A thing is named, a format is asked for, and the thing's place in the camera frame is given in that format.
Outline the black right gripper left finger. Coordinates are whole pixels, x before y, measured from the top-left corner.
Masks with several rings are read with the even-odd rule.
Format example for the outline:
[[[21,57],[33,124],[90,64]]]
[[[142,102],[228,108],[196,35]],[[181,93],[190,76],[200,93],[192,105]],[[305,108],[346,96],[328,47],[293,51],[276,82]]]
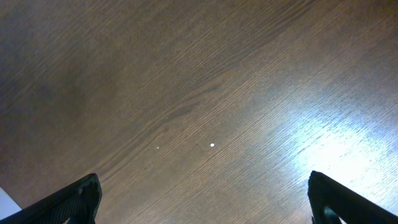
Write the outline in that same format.
[[[102,198],[99,178],[88,174],[31,206],[1,220],[1,224],[95,224]]]

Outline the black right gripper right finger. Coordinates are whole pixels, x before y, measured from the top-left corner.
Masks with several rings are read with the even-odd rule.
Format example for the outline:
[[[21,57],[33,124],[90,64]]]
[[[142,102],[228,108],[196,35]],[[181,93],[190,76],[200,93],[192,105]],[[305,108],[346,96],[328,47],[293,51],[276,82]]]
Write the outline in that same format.
[[[308,198],[315,224],[397,223],[396,215],[321,172],[311,172]]]

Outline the white cardboard box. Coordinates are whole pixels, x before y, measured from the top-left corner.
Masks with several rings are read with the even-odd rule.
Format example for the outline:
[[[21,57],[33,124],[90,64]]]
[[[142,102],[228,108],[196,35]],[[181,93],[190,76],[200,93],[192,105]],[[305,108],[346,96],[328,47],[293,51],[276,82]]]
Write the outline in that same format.
[[[3,220],[22,209],[13,199],[0,188],[0,220]]]

